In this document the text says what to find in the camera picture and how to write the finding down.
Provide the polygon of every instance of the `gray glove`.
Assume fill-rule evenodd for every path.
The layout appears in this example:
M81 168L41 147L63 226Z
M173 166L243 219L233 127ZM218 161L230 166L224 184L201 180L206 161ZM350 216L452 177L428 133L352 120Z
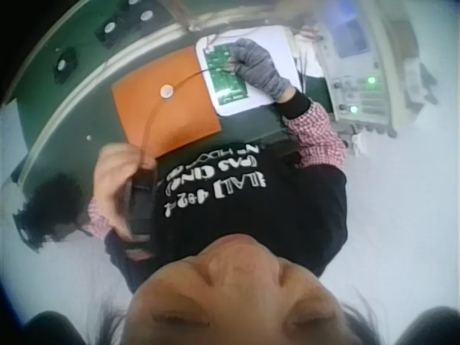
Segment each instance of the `gray glove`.
M279 101L290 86L290 81L276 70L270 53L253 40L240 38L230 46L230 57L237 75L275 101Z

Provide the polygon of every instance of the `workbench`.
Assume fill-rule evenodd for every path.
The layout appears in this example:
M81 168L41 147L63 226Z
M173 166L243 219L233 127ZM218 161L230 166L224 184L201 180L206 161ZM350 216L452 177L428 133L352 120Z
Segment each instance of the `workbench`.
M185 1L190 12L197 16L232 9L239 2L241 1ZM128 33L110 49L101 45L94 32L106 18L113 15L117 4L117 1L98 0L74 8L70 17L42 42L42 46L33 54L27 68L11 90L9 99L18 100L24 138L31 150L29 155L35 155L33 160L29 157L29 162L19 171L19 184L26 196L31 195L40 183L56 173L65 173L73 176L85 197L90 198L98 151L108 143L126 141L111 91L112 84L146 63L180 48L194 45L199 37L215 33L216 30L228 25L217 25L200 32L184 32L177 39L149 50L113 73L108 73L111 68L108 61L113 56L152 34L152 30L137 30ZM172 17L161 22L164 23L162 27L155 30L180 27ZM266 23L266 19L232 22L232 27L250 27L262 22ZM52 68L60 52L67 47L76 49L78 67L65 83L57 85ZM70 95L75 93L77 88L81 88L95 71L98 71L99 75L107 75L103 78L96 76L93 80L94 85L91 85L91 90L83 98L69 101ZM308 84L307 94L321 101L332 111L326 82L311 78L311 83ZM65 115L59 117L56 115L59 112ZM220 122L221 133L162 157L162 170L172 167L185 157L198 154L207 147L230 142L282 142L281 152L292 150L293 138L271 106L252 109L236 116L222 117Z

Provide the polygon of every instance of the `green circuit board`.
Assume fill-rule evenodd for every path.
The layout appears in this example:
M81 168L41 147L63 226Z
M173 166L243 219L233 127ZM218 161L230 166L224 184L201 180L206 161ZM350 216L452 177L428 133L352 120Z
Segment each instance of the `green circuit board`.
M235 73L229 73L223 69L229 61L229 45L217 45L211 49L205 49L204 55L214 91L221 106L248 98L244 80Z

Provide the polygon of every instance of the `green table surface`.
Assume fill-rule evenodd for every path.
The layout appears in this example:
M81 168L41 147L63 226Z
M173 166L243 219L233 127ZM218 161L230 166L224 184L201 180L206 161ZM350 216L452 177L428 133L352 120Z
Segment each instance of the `green table surface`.
M257 2L265 3L265 1L252 1L252 3ZM197 15L232 8L242 2L190 0L185 3L190 12ZM94 32L116 12L117 4L114 0L89 1L48 40L17 84L12 98L18 99L24 138L29 148L33 146L58 106L75 87L111 56L142 36L142 32L129 32L111 49L106 49L96 39ZM26 196L31 195L40 183L56 173L67 173L78 181L84 195L90 198L93 168L98 151L110 142L126 141L111 85L146 63L180 48L194 45L200 36L210 33L212 31L201 32L200 35L187 34L179 40L152 50L116 71L94 88L71 110L47 139L24 182L23 189ZM52 69L60 52L67 47L74 47L77 50L79 66L63 85L56 85ZM311 89L316 96L324 97L327 104L327 87L322 83L321 80L311 83ZM186 157L191 159L201 150L220 144L254 141L271 143L288 139L285 127L270 106L222 117L220 122L221 133L162 157L160 160L162 170L173 167Z

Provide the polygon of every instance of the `black device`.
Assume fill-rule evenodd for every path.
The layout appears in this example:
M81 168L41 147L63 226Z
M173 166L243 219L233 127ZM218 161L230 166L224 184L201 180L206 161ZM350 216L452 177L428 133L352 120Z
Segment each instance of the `black device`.
M105 48L112 48L126 34L129 25L123 16L115 14L108 18L94 32L95 36Z
M140 30L142 36L172 22L169 11L156 0L121 0L119 11L130 27Z
M57 58L53 68L56 84L64 84L72 72L78 67L77 52L75 48L66 48Z
M149 236L144 245L151 253L156 252L154 211L157 190L156 170L139 169L126 185L125 204L128 228L136 236Z

